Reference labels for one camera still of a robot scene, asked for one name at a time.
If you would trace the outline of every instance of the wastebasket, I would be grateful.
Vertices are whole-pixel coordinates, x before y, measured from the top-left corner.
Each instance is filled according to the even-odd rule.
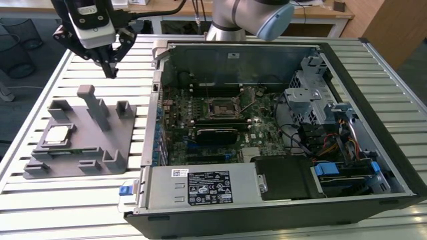
[[[33,61],[20,45],[20,37],[0,35],[0,69],[12,79],[26,77],[36,70]]]
[[[2,25],[6,32],[18,36],[20,44],[26,50],[38,48],[42,41],[30,19],[22,18],[0,18],[0,25]]]

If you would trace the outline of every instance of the motherboard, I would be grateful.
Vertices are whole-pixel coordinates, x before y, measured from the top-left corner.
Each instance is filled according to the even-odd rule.
[[[170,87],[162,96],[168,165],[243,163],[285,153],[273,116],[279,93],[263,86]]]

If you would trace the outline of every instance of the blue tab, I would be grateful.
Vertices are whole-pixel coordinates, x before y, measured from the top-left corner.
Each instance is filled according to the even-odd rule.
[[[313,167],[313,170],[315,170],[315,174],[317,176],[340,174],[339,168],[336,167],[336,164],[333,162],[321,162],[321,163],[319,163]]]
[[[375,173],[379,173],[381,171],[380,165],[379,165],[379,163],[376,161],[371,162],[371,166],[373,168]]]
[[[133,191],[132,186],[120,186],[118,196],[130,196],[133,195],[132,191]]]

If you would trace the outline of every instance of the metal rail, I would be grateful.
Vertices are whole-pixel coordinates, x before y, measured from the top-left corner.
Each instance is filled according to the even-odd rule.
[[[145,134],[153,77],[152,43],[158,39],[201,40],[185,35],[141,35],[122,62],[117,79],[104,79],[101,69],[66,52],[0,163],[0,238],[16,239],[145,239],[117,211],[118,186],[136,179]],[[357,39],[287,37],[279,41],[328,42],[368,102],[423,180],[427,180],[427,111],[417,97],[369,44]],[[54,99],[82,105],[80,84],[96,87],[105,104],[128,100],[137,105],[128,171],[121,175],[25,180],[22,169],[48,124],[46,107]],[[340,97],[344,92],[336,81]],[[200,239],[271,240],[292,237],[328,240],[421,239],[427,235],[427,207],[420,203],[391,210],[351,225],[249,232]]]

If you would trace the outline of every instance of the power supply label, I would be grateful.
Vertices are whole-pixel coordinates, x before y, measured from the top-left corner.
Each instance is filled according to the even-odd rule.
[[[188,204],[190,206],[233,202],[228,171],[188,172]]]

